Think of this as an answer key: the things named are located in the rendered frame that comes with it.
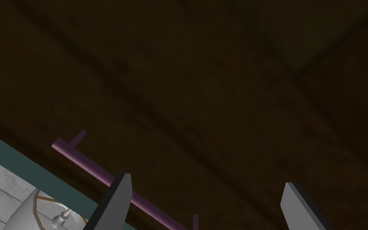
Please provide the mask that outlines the dark brown cupboard door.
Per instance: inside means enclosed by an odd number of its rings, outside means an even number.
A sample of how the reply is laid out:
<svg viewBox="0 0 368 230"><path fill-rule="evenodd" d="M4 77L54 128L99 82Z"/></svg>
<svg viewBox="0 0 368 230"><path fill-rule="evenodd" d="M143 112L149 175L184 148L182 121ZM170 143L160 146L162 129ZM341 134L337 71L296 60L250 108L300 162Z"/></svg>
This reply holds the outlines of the dark brown cupboard door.
<svg viewBox="0 0 368 230"><path fill-rule="evenodd" d="M78 149L189 228L368 230L368 0L0 0L0 139L94 201Z"/></svg>

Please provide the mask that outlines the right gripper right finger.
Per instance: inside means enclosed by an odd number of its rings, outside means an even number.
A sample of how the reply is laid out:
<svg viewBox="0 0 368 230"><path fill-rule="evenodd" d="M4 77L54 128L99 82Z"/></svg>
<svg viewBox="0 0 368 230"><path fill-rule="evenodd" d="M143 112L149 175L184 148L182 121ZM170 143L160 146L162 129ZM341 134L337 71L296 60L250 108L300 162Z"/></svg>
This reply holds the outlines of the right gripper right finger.
<svg viewBox="0 0 368 230"><path fill-rule="evenodd" d="M334 230L297 183L285 183L280 206L289 230Z"/></svg>

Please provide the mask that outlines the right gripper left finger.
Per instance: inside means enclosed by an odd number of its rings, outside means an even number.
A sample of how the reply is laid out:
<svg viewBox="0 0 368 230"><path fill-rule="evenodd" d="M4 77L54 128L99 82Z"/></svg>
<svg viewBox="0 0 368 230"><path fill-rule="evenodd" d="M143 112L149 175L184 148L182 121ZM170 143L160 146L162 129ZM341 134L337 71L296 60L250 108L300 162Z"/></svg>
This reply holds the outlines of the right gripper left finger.
<svg viewBox="0 0 368 230"><path fill-rule="evenodd" d="M131 175L118 174L83 230L122 230L132 196Z"/></svg>

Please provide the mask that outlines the grey lamp with orange rim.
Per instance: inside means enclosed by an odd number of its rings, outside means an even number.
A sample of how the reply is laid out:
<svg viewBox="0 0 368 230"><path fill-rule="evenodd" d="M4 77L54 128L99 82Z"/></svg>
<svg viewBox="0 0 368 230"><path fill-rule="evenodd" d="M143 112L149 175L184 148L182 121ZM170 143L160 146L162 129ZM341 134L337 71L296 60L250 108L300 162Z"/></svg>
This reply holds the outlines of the grey lamp with orange rim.
<svg viewBox="0 0 368 230"><path fill-rule="evenodd" d="M14 211L3 230L83 230L87 219L76 212L70 213L61 228L52 226L52 219L67 209L36 188Z"/></svg>

